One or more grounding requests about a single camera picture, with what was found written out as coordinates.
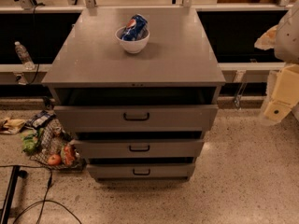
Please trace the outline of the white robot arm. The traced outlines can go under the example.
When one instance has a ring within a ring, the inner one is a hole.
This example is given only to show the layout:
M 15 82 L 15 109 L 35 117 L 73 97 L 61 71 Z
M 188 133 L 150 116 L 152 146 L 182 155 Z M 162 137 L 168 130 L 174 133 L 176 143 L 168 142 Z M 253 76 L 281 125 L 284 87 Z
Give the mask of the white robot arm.
M 271 71 L 266 98 L 259 120 L 270 126 L 281 122 L 299 103 L 299 2 L 254 43 L 257 49 L 273 49 L 275 57 L 285 63 L 278 72 Z

